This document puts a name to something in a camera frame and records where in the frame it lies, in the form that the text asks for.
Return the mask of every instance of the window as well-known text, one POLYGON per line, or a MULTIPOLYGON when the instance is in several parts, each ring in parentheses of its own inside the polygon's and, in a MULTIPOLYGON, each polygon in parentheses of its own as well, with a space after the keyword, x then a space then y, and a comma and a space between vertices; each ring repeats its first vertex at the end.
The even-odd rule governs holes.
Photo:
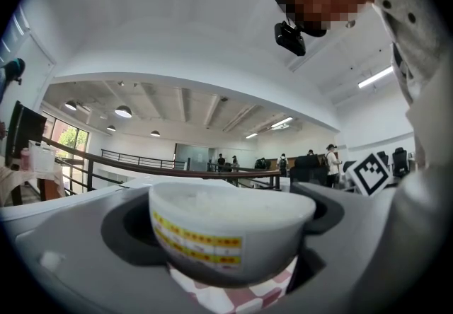
MULTIPOLYGON (((78 151, 84 152, 86 150, 88 132, 63 122, 46 112, 42 112, 42 116, 47 118, 44 128, 44 137, 63 144, 66 147, 77 149, 78 151)), ((82 157, 74 156, 60 149, 57 150, 57 157, 80 169, 84 168, 84 159, 82 157)), ((80 170, 76 170, 69 165, 63 165, 63 175, 66 176, 63 176, 64 188, 75 193, 86 192, 85 187, 76 183, 81 182, 86 184, 86 174, 83 174, 80 170)))

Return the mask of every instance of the office chair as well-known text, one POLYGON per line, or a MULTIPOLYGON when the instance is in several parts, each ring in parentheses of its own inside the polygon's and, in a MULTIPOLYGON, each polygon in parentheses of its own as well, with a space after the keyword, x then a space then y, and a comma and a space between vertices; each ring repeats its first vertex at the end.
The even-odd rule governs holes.
POLYGON ((377 156, 378 156, 379 158, 381 158, 382 163, 383 163, 386 167, 388 167, 388 165, 389 165, 389 156, 386 155, 384 151, 377 152, 377 156))
POLYGON ((394 176, 402 178, 407 175, 409 173, 408 152, 403 148, 397 148, 392 156, 394 158, 394 176))

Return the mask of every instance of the bowl rim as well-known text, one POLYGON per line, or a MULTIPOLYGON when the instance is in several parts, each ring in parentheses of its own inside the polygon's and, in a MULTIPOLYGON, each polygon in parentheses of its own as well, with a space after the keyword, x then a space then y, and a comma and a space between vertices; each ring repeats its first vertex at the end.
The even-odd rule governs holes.
MULTIPOLYGON (((214 230, 234 231, 234 232, 237 232, 237 234, 240 234, 240 232, 247 233, 249 231, 260 232, 260 231, 277 230, 277 229, 281 229, 284 227, 293 226, 298 223, 300 223, 300 224, 306 223, 307 218, 312 216, 316 210, 316 202, 309 197, 305 197, 300 194, 294 194, 294 193, 289 193, 289 192, 274 192, 273 191, 274 194, 283 194, 283 195, 290 196, 292 199, 305 201, 306 204, 308 204, 310 206, 309 211, 304 212, 303 214, 301 214, 299 216, 292 216, 290 218, 283 219, 278 222, 264 221, 264 222, 260 222, 260 223, 252 222, 252 223, 242 224, 239 222, 232 222, 232 221, 227 221, 227 222, 216 221, 211 218, 207 219, 203 215, 196 216, 193 214, 189 214, 188 212, 184 211, 183 209, 181 209, 177 206, 174 206, 173 204, 171 204, 170 202, 165 200, 156 191, 159 188, 159 186, 165 186, 165 185, 180 185, 180 186, 190 185, 190 186, 197 186, 197 187, 203 187, 203 188, 206 188, 206 187, 214 188, 216 186, 215 185, 204 185, 202 183, 195 183, 195 182, 158 182, 155 185, 150 186, 150 188, 149 188, 148 195, 149 195, 149 208, 150 208, 149 214, 150 215, 152 215, 152 213, 151 213, 152 206, 153 206, 152 202, 156 202, 158 206, 162 206, 165 211, 168 211, 168 212, 174 214, 175 217, 182 218, 182 220, 184 220, 184 221, 192 221, 194 223, 194 226, 201 226, 201 227, 206 226, 206 231, 214 231, 214 230)), ((258 192, 253 192, 253 190, 248 189, 248 188, 232 187, 230 189, 229 187, 225 187, 225 186, 217 186, 217 187, 223 188, 225 190, 231 190, 231 193, 239 193, 239 190, 242 190, 242 191, 248 190, 248 191, 251 191, 249 193, 258 194, 258 192)), ((268 195, 271 195, 271 192, 263 190, 263 191, 260 191, 259 194, 264 194, 264 195, 268 196, 268 195)))

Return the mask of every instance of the checkered cloth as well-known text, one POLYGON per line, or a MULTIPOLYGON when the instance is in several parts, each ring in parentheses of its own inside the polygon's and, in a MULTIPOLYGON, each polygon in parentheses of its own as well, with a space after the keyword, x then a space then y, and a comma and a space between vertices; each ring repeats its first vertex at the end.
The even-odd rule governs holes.
POLYGON ((277 303, 285 295, 297 258, 271 280, 243 289, 221 289, 198 283, 170 267, 170 275, 198 303, 216 314, 249 314, 277 303))

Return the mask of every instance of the white bowl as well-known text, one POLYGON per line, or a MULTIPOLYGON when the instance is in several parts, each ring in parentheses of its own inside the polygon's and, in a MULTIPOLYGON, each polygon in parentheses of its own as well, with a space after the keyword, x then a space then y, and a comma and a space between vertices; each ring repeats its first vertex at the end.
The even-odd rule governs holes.
POLYGON ((285 192, 162 182, 149 189, 154 233, 184 274, 209 285, 256 284, 294 258, 314 200, 285 192))

